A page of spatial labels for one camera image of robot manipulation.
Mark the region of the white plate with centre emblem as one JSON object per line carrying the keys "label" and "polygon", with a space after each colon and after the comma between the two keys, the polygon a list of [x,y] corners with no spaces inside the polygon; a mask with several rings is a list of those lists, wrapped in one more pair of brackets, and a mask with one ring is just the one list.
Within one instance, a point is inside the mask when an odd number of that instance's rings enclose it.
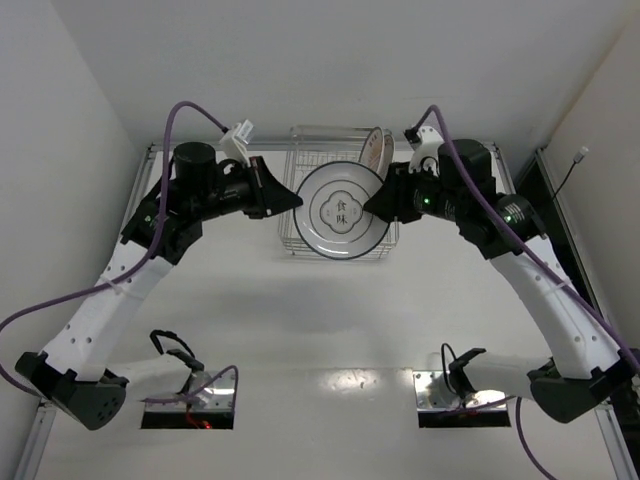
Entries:
{"label": "white plate with centre emblem", "polygon": [[382,186],[377,173],[356,162],[319,166],[297,189],[303,201],[293,211],[299,237],[311,251],[330,260],[355,260],[371,253],[390,227],[365,210]]}

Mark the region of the metal wire dish rack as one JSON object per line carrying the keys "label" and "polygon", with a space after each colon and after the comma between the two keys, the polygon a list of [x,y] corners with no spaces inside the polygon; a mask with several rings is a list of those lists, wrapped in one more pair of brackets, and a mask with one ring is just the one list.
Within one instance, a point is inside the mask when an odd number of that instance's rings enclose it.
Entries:
{"label": "metal wire dish rack", "polygon": [[[373,128],[294,126],[280,174],[282,183],[297,194],[301,181],[321,165],[336,161],[361,164],[360,153]],[[278,220],[279,237],[286,251],[301,258],[327,259],[311,251],[301,240],[293,221],[294,210],[280,215]],[[396,246],[398,240],[399,226],[391,223],[384,241],[371,253],[355,260],[381,260]]]}

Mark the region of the green rim lettered plate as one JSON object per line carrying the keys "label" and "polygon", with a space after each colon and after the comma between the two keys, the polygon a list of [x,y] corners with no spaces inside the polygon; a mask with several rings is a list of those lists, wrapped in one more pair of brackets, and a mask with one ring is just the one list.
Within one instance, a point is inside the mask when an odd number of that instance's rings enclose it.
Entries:
{"label": "green rim lettered plate", "polygon": [[383,148],[383,160],[385,163],[391,163],[393,161],[393,155],[395,152],[395,139],[391,133],[384,135],[384,148]]}

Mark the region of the orange sunburst plate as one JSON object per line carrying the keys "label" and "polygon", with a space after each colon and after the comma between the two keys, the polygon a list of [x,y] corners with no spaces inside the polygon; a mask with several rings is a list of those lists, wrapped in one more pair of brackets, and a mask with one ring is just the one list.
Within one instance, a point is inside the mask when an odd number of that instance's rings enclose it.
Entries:
{"label": "orange sunburst plate", "polygon": [[368,134],[362,147],[359,162],[372,171],[377,171],[384,152],[384,132],[374,127]]}

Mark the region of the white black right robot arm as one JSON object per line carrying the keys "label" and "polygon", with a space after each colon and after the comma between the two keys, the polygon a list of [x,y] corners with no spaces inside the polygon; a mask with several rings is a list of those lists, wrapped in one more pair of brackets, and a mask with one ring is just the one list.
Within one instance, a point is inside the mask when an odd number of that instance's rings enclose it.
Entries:
{"label": "white black right robot arm", "polygon": [[551,356],[519,359],[473,348],[447,367],[445,384],[465,400],[481,390],[534,401],[549,417],[569,423],[594,409],[636,370],[621,347],[587,311],[564,273],[535,209],[517,194],[501,193],[492,154],[470,139],[441,145],[420,166],[393,163],[365,211],[390,223],[424,216],[454,223],[459,234],[516,292]]}

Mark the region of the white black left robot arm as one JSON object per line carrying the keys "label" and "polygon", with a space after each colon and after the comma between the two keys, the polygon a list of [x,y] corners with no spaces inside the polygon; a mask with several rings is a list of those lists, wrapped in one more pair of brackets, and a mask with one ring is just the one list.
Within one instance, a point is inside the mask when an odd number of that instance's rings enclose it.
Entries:
{"label": "white black left robot arm", "polygon": [[260,156],[228,153],[218,161],[206,143],[177,145],[98,284],[40,352],[21,355],[16,371],[90,431],[108,424],[127,401],[194,403],[217,378],[185,345],[119,365],[109,361],[114,347],[147,296],[202,237],[204,222],[235,212],[259,220],[302,204]]}

